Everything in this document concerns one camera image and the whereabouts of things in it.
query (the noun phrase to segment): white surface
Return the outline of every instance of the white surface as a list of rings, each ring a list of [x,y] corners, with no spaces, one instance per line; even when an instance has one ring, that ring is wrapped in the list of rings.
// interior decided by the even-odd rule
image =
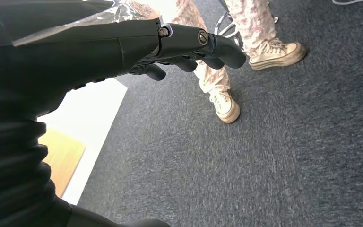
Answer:
[[[67,93],[56,111],[38,118],[86,145],[62,196],[65,201],[77,205],[126,91],[115,79],[89,83]]]

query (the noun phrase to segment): person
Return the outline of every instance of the person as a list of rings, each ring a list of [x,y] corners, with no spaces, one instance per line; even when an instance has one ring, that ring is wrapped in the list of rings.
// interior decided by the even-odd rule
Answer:
[[[192,0],[135,1],[147,4],[166,23],[195,26],[208,31]],[[306,49],[300,43],[283,43],[277,38],[274,19],[266,0],[225,1],[241,34],[243,48],[253,70],[292,65],[306,55]],[[199,78],[202,91],[210,94],[209,100],[214,104],[219,118],[225,123],[237,120],[240,107],[228,91],[230,82],[225,68],[215,70],[199,61],[194,73]]]

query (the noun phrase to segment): prosthetic hand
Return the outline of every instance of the prosthetic hand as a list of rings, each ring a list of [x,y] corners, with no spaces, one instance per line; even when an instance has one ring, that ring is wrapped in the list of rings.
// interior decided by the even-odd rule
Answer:
[[[63,4],[69,2],[89,10],[102,7],[71,0]],[[27,29],[47,23],[42,19],[36,25],[34,21],[19,24],[30,22],[24,19],[28,14],[38,13],[27,7],[42,5],[48,10],[52,6],[49,1],[27,3],[0,1],[0,227],[120,227],[56,197],[50,167],[41,162],[48,150],[37,140],[46,126],[37,117],[54,111],[68,91],[89,82],[126,73],[161,80],[165,72],[154,63],[173,64],[189,72],[196,68],[195,60],[216,69],[224,64],[238,68],[245,55],[226,38],[200,28],[161,24],[159,19],[83,26],[77,26],[77,20],[23,36]],[[67,17],[74,20],[85,15]],[[59,15],[48,19],[63,23],[57,21]],[[149,220],[135,226],[168,225]]]

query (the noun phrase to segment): screw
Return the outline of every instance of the screw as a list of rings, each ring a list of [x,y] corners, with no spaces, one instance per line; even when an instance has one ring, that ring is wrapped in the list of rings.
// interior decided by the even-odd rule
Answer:
[[[165,37],[165,36],[168,36],[169,35],[169,31],[167,28],[165,27],[162,27],[158,30],[158,33],[159,33],[159,36],[160,37]]]
[[[198,41],[201,45],[206,45],[208,42],[208,34],[204,30],[198,32]]]

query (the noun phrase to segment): high-top sneaker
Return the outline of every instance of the high-top sneaker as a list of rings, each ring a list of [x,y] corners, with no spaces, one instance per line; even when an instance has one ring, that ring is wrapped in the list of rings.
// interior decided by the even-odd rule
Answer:
[[[277,38],[265,41],[259,48],[262,51],[250,58],[250,65],[253,70],[293,65],[303,59],[307,53],[301,44],[284,44]]]
[[[225,123],[232,123],[240,116],[240,107],[229,92],[213,92],[209,100],[214,103],[216,114]]]

